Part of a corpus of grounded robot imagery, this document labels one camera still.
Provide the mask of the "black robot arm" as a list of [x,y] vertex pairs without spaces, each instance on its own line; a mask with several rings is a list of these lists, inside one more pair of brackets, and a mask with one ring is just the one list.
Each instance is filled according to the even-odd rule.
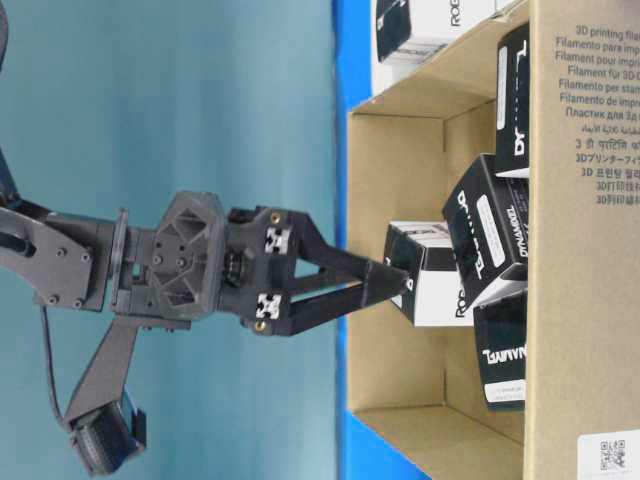
[[55,212],[1,172],[1,264],[45,307],[111,309],[125,324],[179,329],[216,312],[259,335],[293,336],[405,289],[403,270],[329,245],[303,212],[225,211],[176,194],[155,228]]

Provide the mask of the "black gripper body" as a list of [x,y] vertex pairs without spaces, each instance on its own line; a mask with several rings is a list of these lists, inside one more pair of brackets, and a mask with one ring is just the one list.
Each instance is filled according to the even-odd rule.
[[149,312],[171,324],[215,312],[258,335],[291,336],[300,215],[269,207],[226,212],[217,195],[181,191],[155,230]]

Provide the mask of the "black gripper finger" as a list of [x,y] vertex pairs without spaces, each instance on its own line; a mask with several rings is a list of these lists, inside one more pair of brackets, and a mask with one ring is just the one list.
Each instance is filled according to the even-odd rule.
[[280,336],[294,336],[400,293],[399,282],[365,282],[293,302],[279,321]]
[[405,292],[404,270],[329,245],[307,213],[292,211],[291,223],[295,230],[297,259],[318,267],[315,274],[293,278],[292,295],[316,292],[340,284],[363,287],[365,295]]

